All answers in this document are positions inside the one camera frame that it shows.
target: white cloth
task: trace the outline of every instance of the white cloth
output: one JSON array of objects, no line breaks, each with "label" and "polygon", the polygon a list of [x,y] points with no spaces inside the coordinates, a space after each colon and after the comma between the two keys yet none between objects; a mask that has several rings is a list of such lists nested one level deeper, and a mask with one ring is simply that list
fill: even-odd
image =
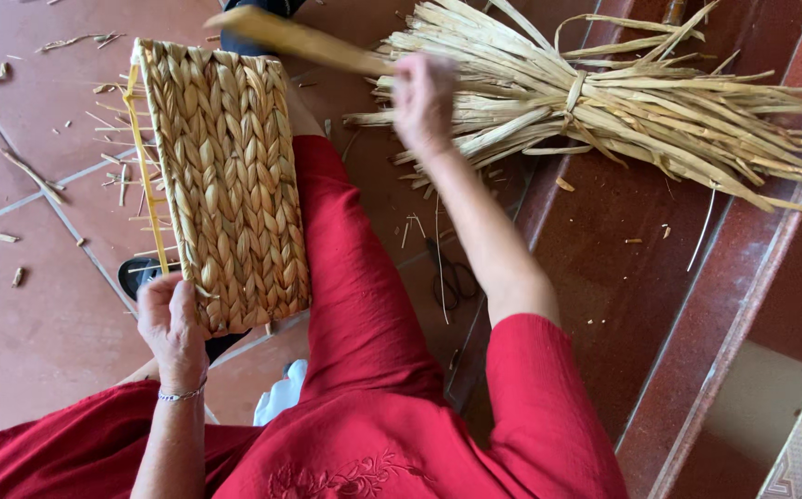
[{"label": "white cloth", "polygon": [[271,387],[271,391],[262,393],[259,404],[256,405],[256,412],[252,416],[253,426],[265,426],[281,411],[299,403],[299,394],[307,369],[307,360],[296,360],[287,371],[287,379],[278,381]]}]

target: embroidered pattern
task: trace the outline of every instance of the embroidered pattern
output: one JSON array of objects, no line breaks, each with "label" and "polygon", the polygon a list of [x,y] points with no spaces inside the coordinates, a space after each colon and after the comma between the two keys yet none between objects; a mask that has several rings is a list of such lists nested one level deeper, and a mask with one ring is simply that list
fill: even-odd
[{"label": "embroidered pattern", "polygon": [[382,456],[348,462],[335,472],[324,471],[317,479],[311,471],[285,464],[269,477],[269,494],[272,499],[314,499],[332,489],[342,495],[376,497],[382,492],[382,484],[392,476],[401,476],[401,471],[434,482],[416,466],[392,462],[394,457],[395,453],[386,449]]}]

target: terracotta tile floor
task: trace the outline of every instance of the terracotta tile floor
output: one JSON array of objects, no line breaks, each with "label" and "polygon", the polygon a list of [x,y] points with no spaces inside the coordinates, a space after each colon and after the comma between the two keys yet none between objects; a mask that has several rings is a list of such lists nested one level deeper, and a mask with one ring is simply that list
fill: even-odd
[{"label": "terracotta tile floor", "polygon": [[[368,45],[402,28],[394,12],[412,12],[412,6],[411,0],[308,2],[297,20]],[[67,187],[62,191],[66,204],[56,206],[0,155],[0,232],[21,237],[18,243],[0,242],[0,429],[100,391],[150,357],[129,313],[134,304],[114,284],[120,262],[154,245],[150,232],[128,221],[136,214],[141,190],[130,186],[127,205],[118,207],[118,188],[101,186],[107,172],[118,170],[100,154],[121,155],[129,147],[94,141],[103,138],[103,132],[94,130],[102,125],[84,111],[118,126],[113,112],[96,106],[98,100],[118,107],[117,92],[94,95],[91,90],[96,82],[115,81],[126,73],[132,40],[204,43],[208,33],[200,26],[218,10],[217,0],[64,0],[52,6],[40,0],[0,6],[0,63],[12,66],[9,80],[0,83],[0,148],[15,148],[41,176]],[[84,40],[34,53],[53,40],[112,29],[127,35],[102,50]],[[22,59],[7,59],[7,54]],[[306,61],[287,58],[285,65],[297,83],[318,82],[301,89],[302,96],[318,120],[332,121],[331,140],[343,151],[354,131],[341,126],[342,114],[376,108],[369,85],[358,76],[314,68]],[[72,124],[66,127],[69,120]],[[129,134],[110,135],[116,142],[129,142]],[[464,301],[451,312],[451,324],[444,324],[431,291],[435,268],[418,226],[410,228],[401,248],[406,217],[414,212],[426,234],[435,236],[435,199],[424,200],[423,189],[412,191],[396,179],[409,167],[391,166],[385,158],[400,150],[400,143],[385,131],[364,131],[349,151],[349,174],[362,189],[362,205],[376,234],[402,269],[429,348],[449,369],[481,298]],[[497,198],[514,211],[528,168],[515,161],[493,168],[503,169],[490,182]],[[449,227],[443,219],[441,230]],[[87,240],[83,248],[74,244],[79,237]],[[452,235],[446,241],[446,254],[465,261]],[[24,284],[11,289],[17,267],[26,269]],[[260,394],[280,378],[284,364],[308,356],[306,329],[303,314],[278,325],[274,336],[258,329],[232,347],[211,371],[210,419],[249,425]]]}]

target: hand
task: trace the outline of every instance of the hand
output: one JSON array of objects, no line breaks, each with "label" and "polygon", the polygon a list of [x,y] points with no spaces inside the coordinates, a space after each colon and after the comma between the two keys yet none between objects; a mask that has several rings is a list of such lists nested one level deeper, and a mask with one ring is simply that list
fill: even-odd
[{"label": "hand", "polygon": [[139,333],[158,361],[164,393],[195,391],[207,378],[204,330],[194,311],[194,284],[182,273],[158,277],[140,289]]},{"label": "hand", "polygon": [[395,130],[423,165],[428,165],[428,158],[455,148],[456,66],[453,60],[425,53],[410,54],[395,64]]}]

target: red dress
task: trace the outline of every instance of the red dress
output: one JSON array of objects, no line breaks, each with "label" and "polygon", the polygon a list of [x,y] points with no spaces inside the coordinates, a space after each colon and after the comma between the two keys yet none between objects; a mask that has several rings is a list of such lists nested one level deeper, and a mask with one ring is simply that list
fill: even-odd
[{"label": "red dress", "polygon": [[[305,384],[262,428],[207,425],[207,495],[626,497],[570,342],[539,316],[494,328],[496,428],[490,450],[474,445],[339,155],[313,136],[294,152],[314,297]],[[116,386],[0,432],[0,498],[129,496],[157,390]]]}]

